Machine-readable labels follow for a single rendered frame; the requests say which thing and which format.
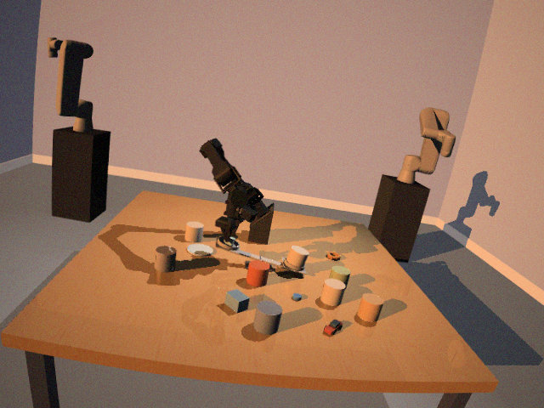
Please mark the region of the small orange ring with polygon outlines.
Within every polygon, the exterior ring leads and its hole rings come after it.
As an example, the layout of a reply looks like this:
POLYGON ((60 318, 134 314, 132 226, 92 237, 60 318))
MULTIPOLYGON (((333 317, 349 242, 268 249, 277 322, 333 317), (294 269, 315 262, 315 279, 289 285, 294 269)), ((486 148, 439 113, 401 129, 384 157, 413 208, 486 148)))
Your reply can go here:
POLYGON ((340 260, 341 255, 337 252, 327 252, 326 256, 332 260, 340 260))

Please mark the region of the red toy car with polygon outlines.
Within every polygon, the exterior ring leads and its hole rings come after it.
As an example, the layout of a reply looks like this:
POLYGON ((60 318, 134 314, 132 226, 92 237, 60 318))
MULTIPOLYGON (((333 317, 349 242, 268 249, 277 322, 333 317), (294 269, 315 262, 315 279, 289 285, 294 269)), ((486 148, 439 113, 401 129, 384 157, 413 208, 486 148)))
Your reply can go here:
POLYGON ((341 330, 343 323, 338 320, 333 320, 328 326, 324 327, 324 332, 334 335, 335 332, 339 329, 341 330))

